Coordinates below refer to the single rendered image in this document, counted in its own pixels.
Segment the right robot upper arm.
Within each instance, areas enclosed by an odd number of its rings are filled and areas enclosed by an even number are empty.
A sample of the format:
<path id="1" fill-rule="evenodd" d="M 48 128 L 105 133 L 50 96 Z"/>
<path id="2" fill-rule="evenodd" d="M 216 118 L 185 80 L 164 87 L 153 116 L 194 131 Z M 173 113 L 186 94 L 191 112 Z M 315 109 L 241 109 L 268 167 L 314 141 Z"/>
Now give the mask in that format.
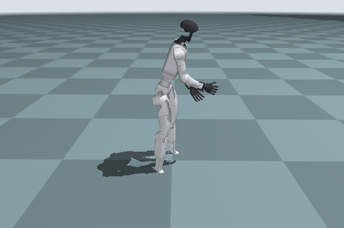
<path id="1" fill-rule="evenodd" d="M 176 48 L 174 49 L 174 60 L 176 62 L 177 65 L 177 71 L 179 74 L 179 81 L 181 81 L 182 83 L 186 83 L 184 78 L 186 75 L 186 66 L 185 66 L 185 55 L 184 55 L 184 51 L 181 48 Z"/>

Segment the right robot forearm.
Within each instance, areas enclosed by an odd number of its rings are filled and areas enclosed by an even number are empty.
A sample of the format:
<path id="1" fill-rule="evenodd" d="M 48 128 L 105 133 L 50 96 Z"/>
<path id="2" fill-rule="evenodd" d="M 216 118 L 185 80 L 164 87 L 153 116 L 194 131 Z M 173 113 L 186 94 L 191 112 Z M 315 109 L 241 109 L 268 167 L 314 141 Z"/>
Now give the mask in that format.
<path id="1" fill-rule="evenodd" d="M 190 75 L 186 75 L 184 80 L 185 80 L 187 86 L 191 86 L 194 88 L 202 89 L 202 87 L 204 85 L 204 84 L 194 80 Z"/>

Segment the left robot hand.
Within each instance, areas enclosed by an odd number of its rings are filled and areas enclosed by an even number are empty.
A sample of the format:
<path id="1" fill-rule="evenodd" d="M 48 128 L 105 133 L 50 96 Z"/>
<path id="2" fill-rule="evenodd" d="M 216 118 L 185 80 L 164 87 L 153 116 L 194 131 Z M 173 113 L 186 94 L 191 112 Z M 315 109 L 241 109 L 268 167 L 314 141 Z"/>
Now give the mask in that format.
<path id="1" fill-rule="evenodd" d="M 191 93 L 191 95 L 193 96 L 193 98 L 194 98 L 194 100 L 196 101 L 196 102 L 198 102 L 196 99 L 195 99 L 195 97 L 200 101 L 200 99 L 201 100 L 203 100 L 200 96 L 199 96 L 199 94 L 202 96 L 202 97 L 204 97 L 200 92 L 199 92 L 199 90 L 200 91 L 202 91 L 202 92 L 204 92 L 203 90 L 201 90 L 201 89 L 198 89 L 198 88 L 194 88 L 194 87 L 188 87 L 186 84 L 185 84 L 185 86 L 188 88 L 188 89 L 190 89 L 190 93 Z M 197 96 L 200 98 L 198 98 Z"/>

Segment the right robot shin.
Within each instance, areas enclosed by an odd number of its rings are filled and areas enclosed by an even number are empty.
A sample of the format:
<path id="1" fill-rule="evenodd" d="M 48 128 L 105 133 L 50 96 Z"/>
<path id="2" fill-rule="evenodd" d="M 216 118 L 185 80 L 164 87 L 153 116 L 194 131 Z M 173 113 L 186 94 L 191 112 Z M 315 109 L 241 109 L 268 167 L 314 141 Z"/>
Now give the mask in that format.
<path id="1" fill-rule="evenodd" d="M 163 161 L 166 156 L 167 146 L 168 146 L 168 137 L 166 137 L 165 141 L 163 142 L 161 133 L 157 133 L 155 135 L 155 143 L 154 143 L 154 154 L 156 158 L 155 170 L 157 170 L 157 172 L 160 172 L 160 170 L 162 170 Z"/>

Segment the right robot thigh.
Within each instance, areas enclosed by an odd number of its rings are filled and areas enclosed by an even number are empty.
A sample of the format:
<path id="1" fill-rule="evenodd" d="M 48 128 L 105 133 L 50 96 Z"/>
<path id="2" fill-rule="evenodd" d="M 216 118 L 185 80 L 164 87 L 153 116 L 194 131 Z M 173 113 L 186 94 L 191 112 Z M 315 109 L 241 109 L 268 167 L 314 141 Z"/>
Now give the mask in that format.
<path id="1" fill-rule="evenodd" d="M 155 106 L 162 106 L 158 109 L 158 120 L 160 131 L 157 133 L 161 133 L 163 142 L 165 138 L 168 137 L 171 127 L 171 109 L 170 103 L 167 95 L 163 94 L 163 91 L 158 91 L 156 95 L 153 96 L 153 103 Z"/>

